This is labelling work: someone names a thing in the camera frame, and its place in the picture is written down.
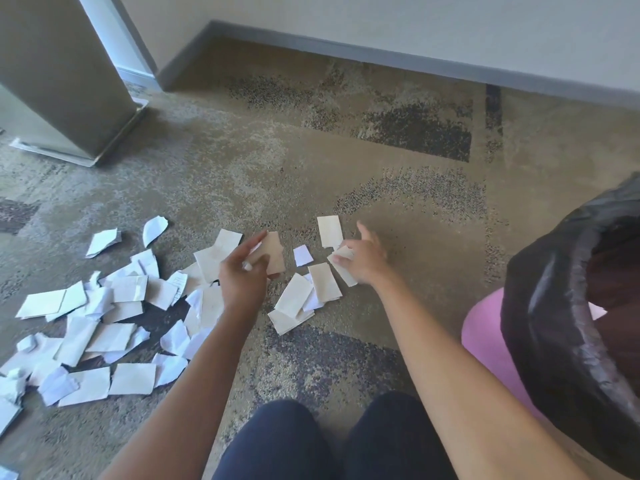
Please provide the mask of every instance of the floor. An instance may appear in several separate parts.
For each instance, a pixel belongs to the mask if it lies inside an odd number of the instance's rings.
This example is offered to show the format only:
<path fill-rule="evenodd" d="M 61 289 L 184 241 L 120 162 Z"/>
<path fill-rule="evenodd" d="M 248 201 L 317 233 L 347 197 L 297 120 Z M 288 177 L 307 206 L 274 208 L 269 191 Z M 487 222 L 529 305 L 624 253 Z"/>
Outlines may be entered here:
<path fill-rule="evenodd" d="M 205 476 L 262 403 L 297 398 L 339 445 L 375 395 L 412 391 L 366 287 L 283 337 L 268 322 L 296 270 L 292 248 L 329 254 L 316 216 L 339 214 L 346 236 L 357 219 L 378 231 L 458 335 L 469 308 L 502 285 L 510 256 L 640 164 L 635 112 L 249 43 L 213 43 L 174 92 L 129 88 L 151 110 L 98 168 L 22 153 L 0 136 L 0 360 L 27 333 L 63 335 L 64 319 L 13 318 L 27 293 L 123 266 L 150 217 L 172 223 L 152 246 L 164 277 L 220 228 L 279 231 L 288 272 L 244 349 Z M 123 243 L 85 260 L 92 233 L 115 226 Z M 123 361 L 149 361 L 186 310 L 135 320 L 152 339 Z M 166 392 L 61 409 L 29 394 L 0 464 L 24 480 L 94 478 Z"/>

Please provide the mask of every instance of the black trash bag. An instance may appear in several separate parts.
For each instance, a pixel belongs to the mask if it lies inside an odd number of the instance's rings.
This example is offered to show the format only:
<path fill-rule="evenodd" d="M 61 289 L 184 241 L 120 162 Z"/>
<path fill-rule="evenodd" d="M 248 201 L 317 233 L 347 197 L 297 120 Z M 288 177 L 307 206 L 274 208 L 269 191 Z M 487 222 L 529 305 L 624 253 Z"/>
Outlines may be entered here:
<path fill-rule="evenodd" d="M 636 250 L 640 256 L 636 244 L 640 246 L 639 174 L 574 210 L 514 256 L 500 312 L 502 335 L 533 404 L 556 428 L 632 479 L 640 479 L 640 400 L 596 329 L 588 306 L 587 270 L 592 253 L 594 262 L 618 249 Z M 624 256 L 617 261 L 624 262 Z M 633 264 L 631 271 L 640 276 L 640 260 L 635 262 L 639 265 Z M 640 300 L 640 280 L 629 282 L 628 273 L 601 276 L 603 280 L 593 279 L 599 299 L 617 293 L 617 282 Z M 622 301 L 629 305 L 628 299 Z M 618 338 L 620 327 L 638 337 L 640 315 L 618 327 Z M 640 340 L 631 346 L 640 357 Z M 638 370 L 628 371 L 640 376 Z"/>

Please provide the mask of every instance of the dark blue pants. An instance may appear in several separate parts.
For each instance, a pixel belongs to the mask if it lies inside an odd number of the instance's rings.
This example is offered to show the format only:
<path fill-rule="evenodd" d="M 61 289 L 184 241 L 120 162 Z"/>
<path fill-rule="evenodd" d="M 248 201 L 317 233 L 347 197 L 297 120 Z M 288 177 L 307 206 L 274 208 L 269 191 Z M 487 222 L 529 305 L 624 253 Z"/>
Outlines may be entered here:
<path fill-rule="evenodd" d="M 420 401 L 379 396 L 337 461 L 311 413 L 290 399 L 261 406 L 220 459 L 212 480 L 456 480 Z"/>

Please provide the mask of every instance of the person's right hand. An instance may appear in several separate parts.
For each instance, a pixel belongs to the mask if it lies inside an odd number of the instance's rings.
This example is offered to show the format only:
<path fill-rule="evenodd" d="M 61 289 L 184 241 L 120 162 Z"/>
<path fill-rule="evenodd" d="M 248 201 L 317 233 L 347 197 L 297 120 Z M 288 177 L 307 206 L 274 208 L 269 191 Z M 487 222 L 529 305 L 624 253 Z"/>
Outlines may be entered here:
<path fill-rule="evenodd" d="M 375 232 L 367 229 L 360 221 L 357 226 L 362 238 L 347 239 L 340 245 L 353 250 L 353 260 L 341 256 L 334 256 L 332 259 L 336 264 L 346 268 L 357 282 L 372 285 L 377 277 L 391 270 L 387 263 L 387 252 Z"/>

